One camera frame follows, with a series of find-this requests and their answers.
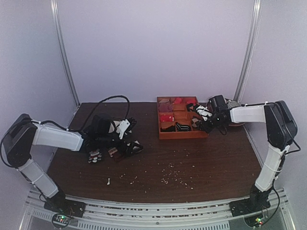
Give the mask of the brown argyle sock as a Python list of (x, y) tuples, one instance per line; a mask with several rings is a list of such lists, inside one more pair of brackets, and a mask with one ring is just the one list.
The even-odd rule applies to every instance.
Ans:
[(193, 116), (191, 119), (191, 126), (193, 129), (202, 131), (202, 120), (196, 116)]

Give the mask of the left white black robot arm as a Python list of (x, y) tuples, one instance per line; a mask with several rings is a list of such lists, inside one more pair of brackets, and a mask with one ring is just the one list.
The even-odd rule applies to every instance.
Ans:
[(129, 141), (137, 121), (114, 120), (107, 114), (95, 115), (89, 126), (80, 130), (64, 128), (54, 121), (35, 121), (22, 114), (0, 141), (0, 158), (35, 186), (59, 213), (69, 209), (65, 193), (33, 160), (32, 146), (49, 146), (85, 153), (88, 163), (102, 160), (104, 152), (116, 159), (133, 156), (143, 150), (138, 141)]

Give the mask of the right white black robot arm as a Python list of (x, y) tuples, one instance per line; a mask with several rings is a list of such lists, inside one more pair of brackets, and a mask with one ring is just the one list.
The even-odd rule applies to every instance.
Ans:
[(227, 134), (230, 123), (264, 123), (266, 125), (268, 153), (261, 172), (250, 190), (246, 200), (249, 211), (257, 211), (274, 188), (274, 182), (283, 169), (290, 146), (295, 143), (297, 124), (285, 101), (265, 102), (237, 107), (228, 107), (223, 96), (218, 95), (209, 101), (211, 109), (200, 104), (189, 103), (187, 109), (201, 117), (198, 128), (210, 133), (218, 129)]

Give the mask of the red round plate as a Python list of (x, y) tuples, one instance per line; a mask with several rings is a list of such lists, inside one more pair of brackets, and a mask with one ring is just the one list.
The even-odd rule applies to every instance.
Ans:
[[(212, 109), (212, 106), (211, 106), (210, 102), (207, 102), (207, 103), (206, 103), (206, 106), (207, 106), (208, 110), (212, 113), (212, 112), (213, 112), (213, 109)], [(244, 122), (240, 122), (240, 123), (230, 123), (230, 124), (229, 124), (230, 127), (239, 127), (239, 126), (242, 126), (242, 125), (244, 125)]]

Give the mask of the black white striped rolled sock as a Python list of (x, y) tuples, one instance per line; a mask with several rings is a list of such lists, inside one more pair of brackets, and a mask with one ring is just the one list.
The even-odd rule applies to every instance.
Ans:
[(187, 124), (181, 124), (176, 122), (176, 129), (178, 132), (187, 132), (187, 131), (191, 131), (191, 127), (190, 125)]

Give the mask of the striped white cup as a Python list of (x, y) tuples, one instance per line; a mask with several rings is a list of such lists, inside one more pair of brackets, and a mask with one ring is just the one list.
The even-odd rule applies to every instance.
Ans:
[(235, 108), (235, 107), (241, 107), (241, 104), (236, 102), (236, 101), (228, 100), (227, 106), (228, 106), (229, 109), (232, 109), (232, 108)]

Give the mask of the red rolled sock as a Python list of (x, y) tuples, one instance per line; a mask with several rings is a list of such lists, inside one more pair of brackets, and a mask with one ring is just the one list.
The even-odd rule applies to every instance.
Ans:
[(173, 114), (160, 114), (159, 120), (160, 122), (174, 122), (175, 118)]

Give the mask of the purple rolled sock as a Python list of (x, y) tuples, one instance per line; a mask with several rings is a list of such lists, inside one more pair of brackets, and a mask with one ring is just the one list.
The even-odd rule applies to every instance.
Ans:
[(158, 112), (160, 113), (173, 112), (173, 105), (171, 103), (159, 103)]

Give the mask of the dark teal cartoon sock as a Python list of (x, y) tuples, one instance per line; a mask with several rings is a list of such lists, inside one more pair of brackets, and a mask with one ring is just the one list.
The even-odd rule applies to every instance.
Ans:
[(88, 163), (97, 163), (102, 160), (102, 153), (99, 149), (89, 152)]

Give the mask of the aluminium front rail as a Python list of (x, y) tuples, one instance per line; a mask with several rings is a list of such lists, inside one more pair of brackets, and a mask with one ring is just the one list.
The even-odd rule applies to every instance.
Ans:
[(251, 222), (264, 216), (261, 230), (294, 230), (291, 207), (283, 189), (271, 193), (271, 207), (241, 216), (231, 213), (235, 199), (207, 202), (142, 204), (69, 196), (85, 203), (81, 218), (75, 217), (65, 230), (251, 230)]

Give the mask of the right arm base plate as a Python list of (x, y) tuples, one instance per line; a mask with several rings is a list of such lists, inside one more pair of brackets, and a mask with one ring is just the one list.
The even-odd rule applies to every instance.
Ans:
[(263, 208), (270, 208), (271, 204), (267, 197), (261, 198), (251, 195), (249, 198), (230, 202), (229, 207), (232, 216), (237, 217), (261, 211)]

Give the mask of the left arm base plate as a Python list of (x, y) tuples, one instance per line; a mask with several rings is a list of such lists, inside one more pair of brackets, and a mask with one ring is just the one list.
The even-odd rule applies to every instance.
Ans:
[(46, 197), (44, 209), (63, 214), (68, 217), (82, 218), (86, 204), (80, 201), (69, 199), (57, 199)]

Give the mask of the right aluminium frame post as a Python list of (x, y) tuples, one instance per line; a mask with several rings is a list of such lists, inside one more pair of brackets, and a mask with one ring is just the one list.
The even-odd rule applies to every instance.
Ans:
[(254, 1), (247, 47), (243, 59), (243, 65), (241, 68), (238, 84), (234, 95), (234, 100), (237, 102), (242, 101), (244, 90), (248, 80), (248, 75), (251, 68), (252, 55), (257, 43), (257, 37), (259, 31), (261, 3), (262, 3), (261, 0)]

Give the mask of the aluminium frame post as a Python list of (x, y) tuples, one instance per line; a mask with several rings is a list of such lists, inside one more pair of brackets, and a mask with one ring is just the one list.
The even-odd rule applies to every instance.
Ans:
[(247, 47), (243, 59), (243, 65), (241, 68), (238, 84), (234, 95), (234, 100), (237, 102), (242, 101), (244, 90), (248, 80), (248, 75), (251, 68), (252, 55), (257, 43), (257, 37), (259, 31), (261, 3), (262, 3), (261, 0), (254, 1)]
[(77, 95), (76, 87), (72, 79), (72, 74), (71, 74), (71, 69), (69, 65), (69, 60), (64, 44), (64, 38), (63, 38), (63, 33), (62, 33), (62, 28), (61, 28), (61, 23), (60, 23), (60, 15), (59, 15), (59, 8), (58, 8), (58, 1), (57, 0), (51, 0), (50, 1), (51, 5), (51, 13), (53, 16), (53, 21), (56, 29), (56, 34), (57, 34), (57, 39), (58, 39), (58, 44), (59, 44), (59, 50), (60, 50), (60, 56), (61, 56), (61, 61), (63, 64), (64, 68), (64, 73), (65, 77), (68, 81), (69, 89), (72, 94), (74, 103), (76, 106), (80, 106), (80, 100)]

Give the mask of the left aluminium frame post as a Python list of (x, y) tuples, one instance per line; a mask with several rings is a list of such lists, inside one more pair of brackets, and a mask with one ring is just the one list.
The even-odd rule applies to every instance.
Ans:
[(60, 56), (61, 56), (61, 61), (63, 64), (64, 68), (64, 73), (65, 77), (68, 81), (69, 89), (72, 94), (74, 103), (76, 106), (80, 106), (80, 100), (77, 95), (76, 87), (72, 79), (72, 74), (71, 74), (71, 69), (69, 65), (69, 60), (64, 44), (64, 38), (63, 38), (63, 33), (62, 33), (62, 28), (61, 28), (61, 23), (60, 23), (60, 15), (59, 15), (59, 8), (58, 8), (58, 1), (57, 0), (51, 0), (50, 1), (51, 5), (51, 13), (53, 16), (53, 21), (56, 29), (56, 34), (57, 34), (57, 39), (58, 39), (58, 44), (59, 44), (59, 50), (60, 50)]

